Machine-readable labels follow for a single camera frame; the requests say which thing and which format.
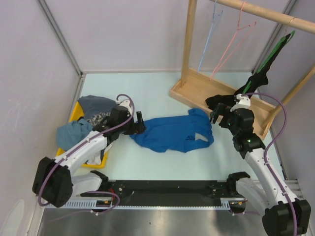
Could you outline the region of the light teal garment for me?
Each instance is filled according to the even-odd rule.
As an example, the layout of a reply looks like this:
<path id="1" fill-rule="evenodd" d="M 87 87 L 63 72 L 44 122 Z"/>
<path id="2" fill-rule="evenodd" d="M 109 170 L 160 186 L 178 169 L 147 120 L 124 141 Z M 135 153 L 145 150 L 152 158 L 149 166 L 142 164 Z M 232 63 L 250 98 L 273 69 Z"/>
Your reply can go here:
<path id="1" fill-rule="evenodd" d="M 91 124 L 83 118 L 58 127 L 56 132 L 57 146 L 67 151 L 82 141 L 92 129 Z"/>

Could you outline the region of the black garment on hanger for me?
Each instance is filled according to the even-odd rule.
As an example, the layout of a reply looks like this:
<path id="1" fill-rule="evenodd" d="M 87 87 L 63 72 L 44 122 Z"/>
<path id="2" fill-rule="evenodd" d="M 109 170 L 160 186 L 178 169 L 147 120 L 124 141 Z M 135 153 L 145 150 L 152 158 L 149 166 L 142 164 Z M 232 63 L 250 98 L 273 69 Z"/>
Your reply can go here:
<path id="1" fill-rule="evenodd" d="M 223 103 L 224 105 L 232 107 L 236 104 L 235 102 L 236 95 L 255 92 L 260 86 L 267 85 L 269 83 L 267 78 L 267 72 L 269 71 L 272 63 L 274 62 L 280 51 L 291 40 L 294 34 L 295 31 L 282 37 L 280 41 L 277 43 L 277 45 L 273 48 L 272 52 L 267 57 L 267 59 L 260 66 L 260 68 L 254 74 L 252 74 L 248 78 L 247 82 L 242 87 L 237 89 L 233 94 L 230 95 L 218 94 L 207 98 L 205 102 L 208 108 L 210 110 L 214 110 L 219 103 Z"/>

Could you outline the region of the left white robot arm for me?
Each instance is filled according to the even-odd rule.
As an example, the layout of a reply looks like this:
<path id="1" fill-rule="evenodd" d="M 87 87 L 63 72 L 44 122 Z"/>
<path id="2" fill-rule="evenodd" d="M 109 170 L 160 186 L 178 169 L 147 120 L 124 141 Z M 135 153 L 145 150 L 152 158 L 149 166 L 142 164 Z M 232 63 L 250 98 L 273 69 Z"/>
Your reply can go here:
<path id="1" fill-rule="evenodd" d="M 105 176 L 98 171 L 75 176 L 75 172 L 93 155 L 106 153 L 121 134 L 142 134 L 146 130 L 142 113 L 124 101 L 115 106 L 82 141 L 63 154 L 40 160 L 32 191 L 38 196 L 40 206 L 52 204 L 62 207 L 68 200 L 83 193 L 97 196 L 108 193 Z"/>

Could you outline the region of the green hanger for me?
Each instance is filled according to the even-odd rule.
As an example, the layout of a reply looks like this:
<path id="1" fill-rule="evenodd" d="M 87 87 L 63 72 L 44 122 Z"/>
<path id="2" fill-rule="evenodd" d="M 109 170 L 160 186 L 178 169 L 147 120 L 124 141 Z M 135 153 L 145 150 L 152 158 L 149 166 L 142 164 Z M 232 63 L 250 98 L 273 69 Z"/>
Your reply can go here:
<path id="1" fill-rule="evenodd" d="M 269 56 L 265 59 L 265 61 L 262 63 L 262 65 L 256 70 L 255 73 L 253 73 L 242 87 L 240 87 L 234 95 L 238 94 L 246 94 L 255 92 L 257 88 L 260 86 L 265 86 L 269 83 L 267 78 L 267 72 L 269 71 L 272 63 L 280 53 L 280 51 L 283 49 L 283 47 L 292 39 L 292 37 L 295 35 L 295 31 L 293 30 L 291 33 L 288 33 L 287 35 L 283 36 L 279 42 L 275 45 Z"/>

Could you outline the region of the wooden clothes rack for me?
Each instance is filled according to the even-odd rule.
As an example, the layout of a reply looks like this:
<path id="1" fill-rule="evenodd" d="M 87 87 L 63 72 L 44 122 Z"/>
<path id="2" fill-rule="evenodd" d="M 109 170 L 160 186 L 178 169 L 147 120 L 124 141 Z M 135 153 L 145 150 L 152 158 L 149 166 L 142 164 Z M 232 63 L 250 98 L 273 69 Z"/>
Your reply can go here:
<path id="1" fill-rule="evenodd" d="M 241 0 L 219 0 L 217 3 L 298 30 L 309 33 L 315 32 L 315 24 L 313 22 L 294 18 L 255 4 Z M 170 90 L 170 96 L 191 108 L 200 108 L 206 113 L 210 113 L 211 109 L 207 107 L 205 102 L 207 98 L 214 95 L 232 95 L 236 89 L 229 84 L 212 79 L 210 76 L 189 67 L 196 7 L 197 2 L 195 0 L 189 1 L 182 73 L 180 80 Z M 250 109 L 254 112 L 257 119 L 253 124 L 254 132 L 264 139 L 280 109 L 257 97 L 253 98 Z"/>

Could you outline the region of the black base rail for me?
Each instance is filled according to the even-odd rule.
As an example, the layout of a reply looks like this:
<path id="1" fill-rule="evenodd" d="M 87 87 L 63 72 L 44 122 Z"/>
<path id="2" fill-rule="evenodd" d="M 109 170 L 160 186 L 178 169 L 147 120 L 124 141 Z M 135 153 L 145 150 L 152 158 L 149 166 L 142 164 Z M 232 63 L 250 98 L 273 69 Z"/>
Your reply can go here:
<path id="1" fill-rule="evenodd" d="M 101 191 L 117 194 L 122 207 L 220 207 L 221 199 L 243 198 L 229 183 L 217 180 L 109 180 L 97 193 L 80 196 L 109 196 Z"/>

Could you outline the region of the yellow plastic basket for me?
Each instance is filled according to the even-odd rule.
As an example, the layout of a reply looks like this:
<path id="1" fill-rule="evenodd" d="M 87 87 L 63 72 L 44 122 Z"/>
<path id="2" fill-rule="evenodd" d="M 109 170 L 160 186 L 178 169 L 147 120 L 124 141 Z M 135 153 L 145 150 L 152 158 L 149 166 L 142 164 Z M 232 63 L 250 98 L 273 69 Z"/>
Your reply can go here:
<path id="1" fill-rule="evenodd" d="M 59 148 L 57 156 L 74 147 L 92 131 L 92 126 L 83 118 L 84 114 L 83 108 L 76 102 L 69 122 L 57 128 L 56 141 Z M 101 150 L 93 154 L 82 166 L 102 169 L 105 167 L 106 159 L 107 153 Z"/>

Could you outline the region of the pink wire hanger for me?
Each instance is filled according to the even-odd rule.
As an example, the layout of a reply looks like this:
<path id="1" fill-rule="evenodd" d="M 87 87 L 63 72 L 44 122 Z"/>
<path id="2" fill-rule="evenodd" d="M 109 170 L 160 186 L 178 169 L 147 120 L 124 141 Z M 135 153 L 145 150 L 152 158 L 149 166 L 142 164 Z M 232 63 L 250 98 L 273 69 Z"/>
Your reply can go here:
<path id="1" fill-rule="evenodd" d="M 238 22 L 237 22 L 237 29 L 233 35 L 233 37 L 231 38 L 228 46 L 226 47 L 223 55 L 221 56 L 217 66 L 215 67 L 215 69 L 213 70 L 211 76 L 210 76 L 210 80 L 214 79 L 214 76 L 222 69 L 222 67 L 226 64 L 226 62 L 231 58 L 231 56 L 235 53 L 235 51 L 241 46 L 241 44 L 243 44 L 245 42 L 245 40 L 249 37 L 249 35 L 253 32 L 255 26 L 256 26 L 256 21 L 252 22 L 250 24 L 246 24 L 246 25 L 241 25 L 241 18 L 242 18 L 242 12 L 244 9 L 244 6 L 247 2 L 244 1 L 244 3 L 242 4 L 241 8 L 240 8 L 240 12 L 239 12 L 239 16 L 238 16 Z M 239 42 L 236 44 L 234 41 L 236 40 L 238 34 L 243 31 L 243 30 L 248 30 L 246 34 L 244 34 L 241 39 L 239 40 Z"/>

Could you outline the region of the white garment with stripes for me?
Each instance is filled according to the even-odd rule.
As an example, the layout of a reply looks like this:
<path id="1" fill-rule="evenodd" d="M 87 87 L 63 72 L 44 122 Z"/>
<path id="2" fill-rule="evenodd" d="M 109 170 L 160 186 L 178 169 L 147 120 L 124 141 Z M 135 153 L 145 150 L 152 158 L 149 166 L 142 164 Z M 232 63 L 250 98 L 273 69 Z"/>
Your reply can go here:
<path id="1" fill-rule="evenodd" d="M 105 167 L 106 160 L 108 158 L 108 152 L 113 144 L 110 144 L 105 149 L 92 155 L 88 161 L 84 164 L 85 166 L 101 169 Z"/>

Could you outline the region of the aluminium frame post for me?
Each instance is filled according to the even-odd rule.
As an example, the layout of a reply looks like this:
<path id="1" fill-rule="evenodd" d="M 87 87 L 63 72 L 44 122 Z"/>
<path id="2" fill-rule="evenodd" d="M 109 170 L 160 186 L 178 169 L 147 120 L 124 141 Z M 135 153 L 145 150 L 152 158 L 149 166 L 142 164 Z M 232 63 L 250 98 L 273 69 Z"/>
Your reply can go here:
<path id="1" fill-rule="evenodd" d="M 57 40 L 59 41 L 61 48 L 65 52 L 66 56 L 68 57 L 73 69 L 75 70 L 76 74 L 81 78 L 83 75 L 82 70 L 79 67 L 79 64 L 77 60 L 74 57 L 74 54 L 69 46 L 69 44 L 66 41 L 66 38 L 64 37 L 59 24 L 57 23 L 47 1 L 45 0 L 36 0 L 39 7 L 41 8 L 44 16 L 46 17 L 46 20 L 48 21 L 49 26 L 51 27 L 54 35 L 56 36 Z"/>

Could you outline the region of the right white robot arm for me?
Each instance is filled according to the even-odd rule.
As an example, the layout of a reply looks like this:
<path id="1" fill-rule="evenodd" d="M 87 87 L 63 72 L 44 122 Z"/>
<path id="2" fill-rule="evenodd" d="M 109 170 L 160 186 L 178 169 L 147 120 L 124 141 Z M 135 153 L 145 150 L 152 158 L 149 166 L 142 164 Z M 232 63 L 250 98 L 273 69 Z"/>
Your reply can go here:
<path id="1" fill-rule="evenodd" d="M 258 188 L 248 176 L 227 185 L 232 197 L 244 196 L 262 217 L 264 230 L 269 236 L 298 236 L 307 232 L 311 206 L 280 178 L 267 155 L 267 149 L 253 131 L 254 113 L 247 107 L 231 108 L 220 103 L 210 113 L 211 122 L 219 116 L 220 127 L 227 128 L 235 149 L 256 174 Z"/>

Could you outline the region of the blue tank top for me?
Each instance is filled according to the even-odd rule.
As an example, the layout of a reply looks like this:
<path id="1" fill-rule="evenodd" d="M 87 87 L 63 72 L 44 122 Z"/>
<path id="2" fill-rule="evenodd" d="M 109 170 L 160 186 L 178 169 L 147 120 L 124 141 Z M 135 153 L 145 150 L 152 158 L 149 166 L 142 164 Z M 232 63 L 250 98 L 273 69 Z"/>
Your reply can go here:
<path id="1" fill-rule="evenodd" d="M 130 137 L 141 147 L 155 152 L 174 150 L 187 153 L 208 148 L 214 142 L 210 119 L 199 108 L 188 110 L 184 116 L 153 118 L 144 123 L 145 132 Z"/>

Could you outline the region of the grey-blue printed t-shirt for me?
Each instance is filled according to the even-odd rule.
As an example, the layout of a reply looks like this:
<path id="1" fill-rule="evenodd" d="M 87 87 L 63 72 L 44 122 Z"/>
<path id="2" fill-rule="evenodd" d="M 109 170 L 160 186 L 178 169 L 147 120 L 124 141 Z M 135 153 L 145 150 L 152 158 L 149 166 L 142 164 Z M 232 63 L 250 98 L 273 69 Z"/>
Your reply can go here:
<path id="1" fill-rule="evenodd" d="M 101 96 L 82 96 L 78 99 L 78 103 L 84 112 L 84 120 L 92 127 L 95 127 L 101 121 L 110 116 L 112 108 L 117 104 L 116 101 Z"/>

